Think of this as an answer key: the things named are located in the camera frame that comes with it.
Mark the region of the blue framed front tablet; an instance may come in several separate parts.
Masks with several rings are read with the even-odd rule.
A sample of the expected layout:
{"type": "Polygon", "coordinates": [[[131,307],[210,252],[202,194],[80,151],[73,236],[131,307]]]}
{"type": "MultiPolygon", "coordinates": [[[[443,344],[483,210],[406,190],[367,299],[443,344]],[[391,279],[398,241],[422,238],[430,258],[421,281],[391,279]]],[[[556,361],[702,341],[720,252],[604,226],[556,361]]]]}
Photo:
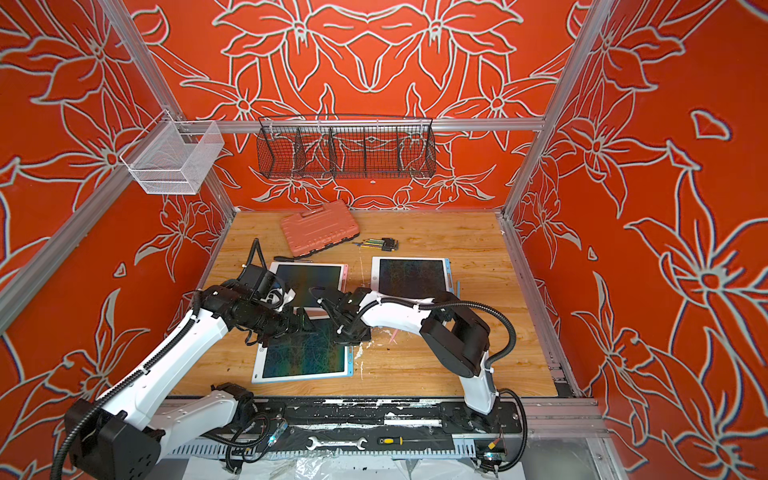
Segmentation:
{"type": "Polygon", "coordinates": [[[267,384],[354,374],[354,350],[335,342],[336,329],[330,319],[311,322],[309,332],[298,332],[260,345],[251,382],[267,384]]]}

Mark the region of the clear plastic wall bin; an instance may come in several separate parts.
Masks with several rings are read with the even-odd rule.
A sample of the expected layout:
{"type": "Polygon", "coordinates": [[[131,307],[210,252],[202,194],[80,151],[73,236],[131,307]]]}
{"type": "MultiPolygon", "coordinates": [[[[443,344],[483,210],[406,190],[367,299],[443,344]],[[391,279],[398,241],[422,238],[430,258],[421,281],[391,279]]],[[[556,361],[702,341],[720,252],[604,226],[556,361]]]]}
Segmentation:
{"type": "Polygon", "coordinates": [[[195,195],[224,148],[214,121],[161,120],[120,155],[133,180],[150,195],[195,195]]]}

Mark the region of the yellow handled screwdriver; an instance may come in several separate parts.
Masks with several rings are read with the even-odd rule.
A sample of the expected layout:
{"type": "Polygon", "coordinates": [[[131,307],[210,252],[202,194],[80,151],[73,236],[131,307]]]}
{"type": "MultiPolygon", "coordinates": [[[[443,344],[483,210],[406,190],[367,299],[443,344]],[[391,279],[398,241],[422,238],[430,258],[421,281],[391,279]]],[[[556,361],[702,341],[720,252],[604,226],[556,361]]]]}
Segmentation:
{"type": "Polygon", "coordinates": [[[446,438],[405,438],[402,436],[397,437],[378,437],[376,440],[377,445],[389,445],[389,446],[402,446],[410,444],[430,444],[437,445],[440,443],[446,443],[446,438]]]}

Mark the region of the red plastic tool case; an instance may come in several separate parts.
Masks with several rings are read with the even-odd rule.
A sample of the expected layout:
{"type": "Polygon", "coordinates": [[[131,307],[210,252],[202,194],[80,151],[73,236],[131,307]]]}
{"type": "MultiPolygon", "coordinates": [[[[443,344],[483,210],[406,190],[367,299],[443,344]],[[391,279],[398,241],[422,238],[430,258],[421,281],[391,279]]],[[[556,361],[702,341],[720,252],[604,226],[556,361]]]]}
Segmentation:
{"type": "Polygon", "coordinates": [[[309,257],[360,234],[357,221],[341,200],[290,215],[280,226],[293,258],[309,257]]]}

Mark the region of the blue framed rear tablet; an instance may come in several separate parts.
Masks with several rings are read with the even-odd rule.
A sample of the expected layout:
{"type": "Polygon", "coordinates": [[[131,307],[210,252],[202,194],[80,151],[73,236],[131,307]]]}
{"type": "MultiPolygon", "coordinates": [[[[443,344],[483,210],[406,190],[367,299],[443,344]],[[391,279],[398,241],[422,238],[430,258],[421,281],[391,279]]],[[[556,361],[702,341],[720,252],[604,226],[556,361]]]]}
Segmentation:
{"type": "Polygon", "coordinates": [[[385,257],[372,259],[371,288],[383,295],[408,299],[453,292],[448,258],[385,257]]]}

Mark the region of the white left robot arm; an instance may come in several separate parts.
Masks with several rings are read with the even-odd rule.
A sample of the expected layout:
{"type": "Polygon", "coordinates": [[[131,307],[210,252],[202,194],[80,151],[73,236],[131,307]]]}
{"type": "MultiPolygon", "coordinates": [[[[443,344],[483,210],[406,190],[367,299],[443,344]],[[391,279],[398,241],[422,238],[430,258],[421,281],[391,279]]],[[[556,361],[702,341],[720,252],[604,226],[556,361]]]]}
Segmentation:
{"type": "Polygon", "coordinates": [[[169,413],[158,409],[189,370],[230,331],[247,342],[267,344],[313,331],[294,293],[263,266],[248,264],[240,275],[193,294],[181,323],[139,365],[93,401],[79,400],[65,414],[66,438],[53,457],[50,476],[66,463],[95,479],[143,479],[177,447],[222,428],[229,449],[247,449],[240,436],[253,424],[268,424],[246,388],[225,382],[169,413]]]}

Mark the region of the blue framed tablet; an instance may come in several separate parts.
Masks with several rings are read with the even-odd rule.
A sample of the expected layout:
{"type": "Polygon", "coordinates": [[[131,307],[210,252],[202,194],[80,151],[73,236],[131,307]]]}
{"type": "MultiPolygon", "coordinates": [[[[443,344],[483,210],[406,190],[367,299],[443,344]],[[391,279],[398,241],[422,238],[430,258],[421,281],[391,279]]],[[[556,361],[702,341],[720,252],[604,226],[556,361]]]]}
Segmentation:
{"type": "Polygon", "coordinates": [[[383,295],[408,299],[453,292],[448,258],[385,257],[372,259],[371,288],[383,295]]]}
{"type": "Polygon", "coordinates": [[[335,342],[336,329],[330,319],[311,322],[309,332],[298,332],[260,345],[251,382],[267,384],[354,374],[354,350],[335,342]]]}

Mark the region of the silver open-end wrench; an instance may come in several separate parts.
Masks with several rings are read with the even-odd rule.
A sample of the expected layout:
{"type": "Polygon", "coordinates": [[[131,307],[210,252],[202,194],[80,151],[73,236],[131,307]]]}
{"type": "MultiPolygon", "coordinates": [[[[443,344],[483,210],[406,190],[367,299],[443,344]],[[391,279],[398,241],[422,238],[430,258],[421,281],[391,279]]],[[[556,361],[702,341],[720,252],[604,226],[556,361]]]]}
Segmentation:
{"type": "Polygon", "coordinates": [[[309,444],[307,449],[314,451],[319,448],[356,448],[363,451],[366,447],[367,439],[360,437],[357,440],[320,440],[316,436],[309,437],[309,444]]]}

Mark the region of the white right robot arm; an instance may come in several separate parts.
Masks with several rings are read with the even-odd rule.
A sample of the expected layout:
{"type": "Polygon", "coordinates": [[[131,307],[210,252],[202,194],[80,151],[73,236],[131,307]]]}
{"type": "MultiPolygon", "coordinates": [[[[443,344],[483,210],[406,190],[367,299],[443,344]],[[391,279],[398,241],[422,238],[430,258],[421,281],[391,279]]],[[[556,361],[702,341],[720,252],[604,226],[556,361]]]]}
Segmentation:
{"type": "Polygon", "coordinates": [[[466,407],[481,415],[493,410],[498,392],[493,364],[515,348],[517,333],[511,321],[488,305],[461,300],[448,291],[434,297],[407,299],[359,287],[345,293],[312,287],[310,294],[329,316],[342,345],[370,340],[374,329],[393,329],[421,337],[441,365],[459,377],[466,407]],[[490,327],[479,316],[497,319],[508,333],[506,345],[490,352],[490,327]]]}

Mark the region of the black handled small screwdriver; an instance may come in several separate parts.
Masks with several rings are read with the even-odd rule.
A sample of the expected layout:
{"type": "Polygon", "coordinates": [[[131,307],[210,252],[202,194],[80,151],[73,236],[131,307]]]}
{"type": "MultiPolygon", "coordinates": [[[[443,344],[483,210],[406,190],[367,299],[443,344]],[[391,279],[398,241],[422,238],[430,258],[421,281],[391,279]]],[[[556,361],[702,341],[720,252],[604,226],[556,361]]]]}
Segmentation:
{"type": "Polygon", "coordinates": [[[273,261],[275,262],[306,262],[308,260],[302,259],[302,258],[296,258],[296,257],[274,256],[273,261]]]}

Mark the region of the pink framed writing tablet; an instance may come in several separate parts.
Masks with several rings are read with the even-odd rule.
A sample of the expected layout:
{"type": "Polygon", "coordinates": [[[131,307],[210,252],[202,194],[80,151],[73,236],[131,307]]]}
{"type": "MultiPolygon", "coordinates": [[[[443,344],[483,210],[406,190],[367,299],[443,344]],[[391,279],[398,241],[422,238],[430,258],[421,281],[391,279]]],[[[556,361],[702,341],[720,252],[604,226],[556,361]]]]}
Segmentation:
{"type": "Polygon", "coordinates": [[[347,264],[332,263],[272,262],[270,270],[295,293],[291,307],[303,308],[311,320],[327,319],[328,315],[310,289],[322,287],[342,291],[348,275],[347,264]]]}

